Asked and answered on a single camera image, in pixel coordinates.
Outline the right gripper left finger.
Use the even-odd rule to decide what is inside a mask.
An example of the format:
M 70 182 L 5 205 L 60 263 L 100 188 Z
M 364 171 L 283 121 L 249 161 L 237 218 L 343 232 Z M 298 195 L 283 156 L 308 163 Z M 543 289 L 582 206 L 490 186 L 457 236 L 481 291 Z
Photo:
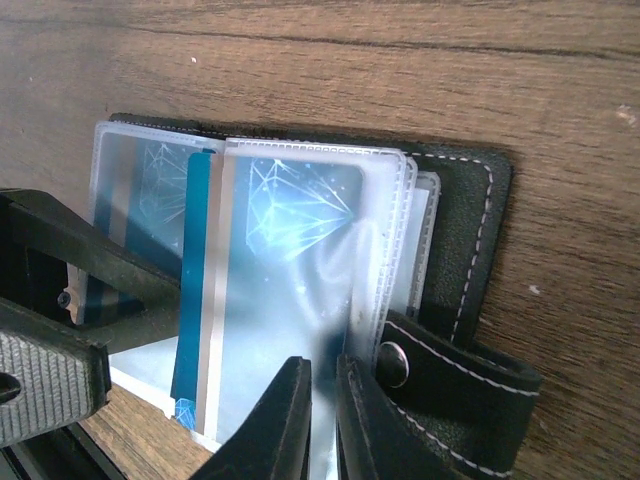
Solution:
M 311 362 L 288 358 L 236 433 L 194 479 L 309 477 Z

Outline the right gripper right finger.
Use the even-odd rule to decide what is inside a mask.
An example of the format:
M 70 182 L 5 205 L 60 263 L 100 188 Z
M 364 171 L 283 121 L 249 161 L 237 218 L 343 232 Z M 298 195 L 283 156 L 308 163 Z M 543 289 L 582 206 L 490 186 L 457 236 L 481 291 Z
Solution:
M 337 360 L 337 451 L 341 479 L 459 479 L 406 425 L 368 366 Z

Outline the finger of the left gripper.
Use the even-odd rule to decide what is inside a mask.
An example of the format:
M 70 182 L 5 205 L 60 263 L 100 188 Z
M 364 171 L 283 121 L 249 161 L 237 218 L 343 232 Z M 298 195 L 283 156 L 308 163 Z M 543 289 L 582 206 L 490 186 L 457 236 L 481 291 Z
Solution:
M 107 403 L 108 353 L 81 332 L 1 301 L 1 446 L 84 420 Z
M 3 188 L 1 205 L 8 209 L 5 230 L 18 248 L 85 271 L 141 302 L 153 320 L 177 318 L 177 279 L 110 240 L 51 194 Z

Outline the black card holder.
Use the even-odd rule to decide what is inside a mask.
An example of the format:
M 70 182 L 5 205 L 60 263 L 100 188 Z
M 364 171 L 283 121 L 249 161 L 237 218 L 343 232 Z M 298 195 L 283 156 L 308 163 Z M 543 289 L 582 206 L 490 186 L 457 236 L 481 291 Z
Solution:
M 274 154 L 348 163 L 363 173 L 353 259 L 350 317 L 335 361 L 333 396 L 323 422 L 311 366 L 309 477 L 341 479 L 337 451 L 337 360 L 361 360 L 426 448 L 459 479 L 509 479 L 540 394 L 526 363 L 474 338 L 488 283 L 512 168 L 501 156 L 476 156 L 432 145 L 353 135 L 313 139 L 306 133 L 208 130 L 156 119 L 115 117 L 99 133 L 144 138 L 220 140 L 227 157 Z M 217 442 L 187 427 L 172 393 L 180 333 L 151 330 L 139 347 L 110 346 L 115 375 L 145 375 L 151 401 L 169 400 L 176 420 L 212 450 Z

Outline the blue credit card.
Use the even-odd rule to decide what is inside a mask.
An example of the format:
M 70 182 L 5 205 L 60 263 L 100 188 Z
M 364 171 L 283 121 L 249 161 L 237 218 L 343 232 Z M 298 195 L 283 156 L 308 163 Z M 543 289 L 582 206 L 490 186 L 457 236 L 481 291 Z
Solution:
M 350 317 L 362 184 L 358 166 L 319 158 L 190 157 L 172 386 L 187 427 L 227 441 L 291 356 L 310 361 L 324 421 Z
M 103 131 L 92 165 L 92 223 L 112 241 L 179 278 L 187 171 L 195 153 L 223 150 L 220 140 L 144 138 Z

